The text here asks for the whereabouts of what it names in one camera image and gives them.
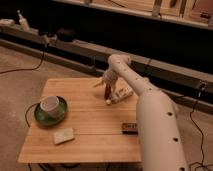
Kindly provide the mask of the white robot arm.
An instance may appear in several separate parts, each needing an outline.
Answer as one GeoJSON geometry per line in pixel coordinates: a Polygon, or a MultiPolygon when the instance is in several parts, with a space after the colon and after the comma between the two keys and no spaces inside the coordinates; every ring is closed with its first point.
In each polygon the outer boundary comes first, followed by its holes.
{"type": "Polygon", "coordinates": [[[96,86],[105,85],[105,102],[119,102],[116,82],[122,77],[138,96],[136,121],[143,171],[189,171],[177,125],[177,105],[147,77],[130,68],[131,57],[113,54],[96,86]]]}

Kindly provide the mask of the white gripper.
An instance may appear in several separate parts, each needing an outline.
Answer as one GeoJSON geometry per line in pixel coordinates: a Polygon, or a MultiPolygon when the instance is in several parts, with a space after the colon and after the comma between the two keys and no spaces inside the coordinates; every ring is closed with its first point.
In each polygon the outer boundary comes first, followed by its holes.
{"type": "Polygon", "coordinates": [[[103,86],[103,84],[110,85],[110,96],[115,92],[116,90],[116,82],[118,80],[118,75],[111,69],[107,69],[103,74],[103,80],[100,78],[98,79],[97,83],[93,85],[93,88],[103,86]]]}

